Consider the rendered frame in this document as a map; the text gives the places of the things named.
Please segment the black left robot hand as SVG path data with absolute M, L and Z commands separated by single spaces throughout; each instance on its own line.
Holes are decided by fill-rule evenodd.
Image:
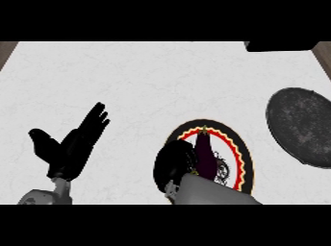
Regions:
M 33 154 L 48 164 L 46 177 L 73 181 L 83 170 L 92 146 L 110 122 L 104 104 L 97 102 L 83 121 L 57 142 L 40 129 L 30 129 L 27 135 L 33 143 Z

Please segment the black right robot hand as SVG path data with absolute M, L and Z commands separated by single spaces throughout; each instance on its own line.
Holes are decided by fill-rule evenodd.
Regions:
M 165 144 L 153 167 L 153 179 L 160 192 L 165 192 L 167 182 L 179 185 L 181 177 L 190 173 L 197 164 L 193 145 L 178 139 Z

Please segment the dark purple bell pepper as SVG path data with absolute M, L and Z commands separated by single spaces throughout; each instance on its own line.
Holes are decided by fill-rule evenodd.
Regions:
M 196 170 L 199 172 L 199 176 L 212 181 L 216 175 L 216 160 L 210 150 L 206 127 L 201 127 L 199 130 L 194 151 L 197 155 Z

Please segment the patterned black red plate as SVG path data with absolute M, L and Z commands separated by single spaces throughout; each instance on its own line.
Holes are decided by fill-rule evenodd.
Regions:
M 253 187 L 252 158 L 237 132 L 225 124 L 209 119 L 187 121 L 172 130 L 165 141 L 182 139 L 196 145 L 200 130 L 207 132 L 209 147 L 216 160 L 213 182 L 250 194 Z

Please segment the dark grey round pan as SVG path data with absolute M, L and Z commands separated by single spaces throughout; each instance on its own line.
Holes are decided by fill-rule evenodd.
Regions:
M 289 156 L 302 165 L 331 169 L 331 101 L 312 90 L 283 88 L 268 100 L 265 119 Z

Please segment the black appliance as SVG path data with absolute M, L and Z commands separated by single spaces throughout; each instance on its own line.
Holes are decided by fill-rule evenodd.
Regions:
M 246 41 L 247 52 L 305 51 L 317 45 L 315 41 Z

